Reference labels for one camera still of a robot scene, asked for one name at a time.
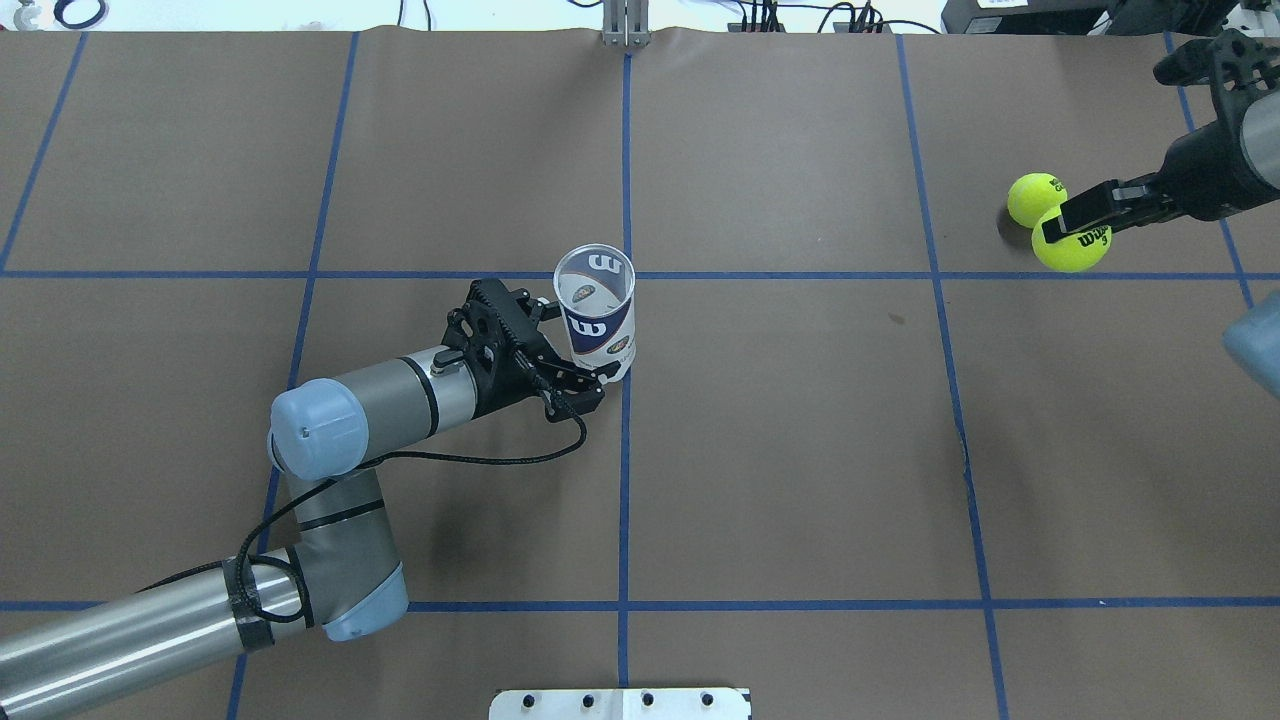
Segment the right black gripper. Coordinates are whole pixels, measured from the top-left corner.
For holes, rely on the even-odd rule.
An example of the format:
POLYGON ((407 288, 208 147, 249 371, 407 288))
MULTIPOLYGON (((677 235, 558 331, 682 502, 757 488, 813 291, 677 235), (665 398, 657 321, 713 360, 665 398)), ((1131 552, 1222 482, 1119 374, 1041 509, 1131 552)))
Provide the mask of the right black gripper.
POLYGON ((1242 147, 1238 129, 1213 120, 1176 140, 1153 173, 1129 181, 1107 179, 1070 197, 1056 219, 1041 222, 1046 243, 1108 227, 1132 227, 1190 217, 1216 222, 1260 205, 1260 178, 1242 147))

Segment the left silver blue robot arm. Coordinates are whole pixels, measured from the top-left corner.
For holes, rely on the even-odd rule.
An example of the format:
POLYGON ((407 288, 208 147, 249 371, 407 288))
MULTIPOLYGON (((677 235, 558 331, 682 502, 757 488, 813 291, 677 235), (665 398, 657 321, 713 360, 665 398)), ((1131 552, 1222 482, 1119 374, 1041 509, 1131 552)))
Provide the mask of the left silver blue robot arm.
MULTIPOLYGON (((3 281, 3 633, 233 555, 265 515, 273 398, 438 343, 461 278, 3 281)), ((484 719, 499 691, 618 682, 614 618, 440 603, 617 593, 621 392, 556 462, 379 470, 424 606, 321 630, 95 710, 96 719, 484 719)))

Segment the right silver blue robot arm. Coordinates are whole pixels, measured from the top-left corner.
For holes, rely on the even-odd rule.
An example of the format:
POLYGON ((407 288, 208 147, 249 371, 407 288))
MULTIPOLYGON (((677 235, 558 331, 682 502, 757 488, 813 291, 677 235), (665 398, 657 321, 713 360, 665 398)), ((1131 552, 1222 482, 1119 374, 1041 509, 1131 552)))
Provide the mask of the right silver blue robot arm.
POLYGON ((1222 333, 1228 355, 1277 395, 1277 95, 1252 102, 1239 126, 1221 118, 1179 138, 1158 170, 1107 179, 1029 220, 1030 247, 1056 272, 1096 265, 1121 231, 1180 218, 1216 225, 1248 309, 1222 333))

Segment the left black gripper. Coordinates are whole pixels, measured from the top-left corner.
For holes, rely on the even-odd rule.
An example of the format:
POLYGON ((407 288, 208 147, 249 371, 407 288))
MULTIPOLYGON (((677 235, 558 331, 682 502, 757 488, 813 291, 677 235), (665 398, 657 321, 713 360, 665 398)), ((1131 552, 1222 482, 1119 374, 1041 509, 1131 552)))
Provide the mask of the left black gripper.
POLYGON ((474 418, 539 397, 550 421, 594 413, 604 384, 621 363, 584 368, 563 359, 539 324, 562 318, 558 301, 509 290, 499 279, 476 279, 461 306, 451 310, 443 345, 461 354, 475 388, 474 418))

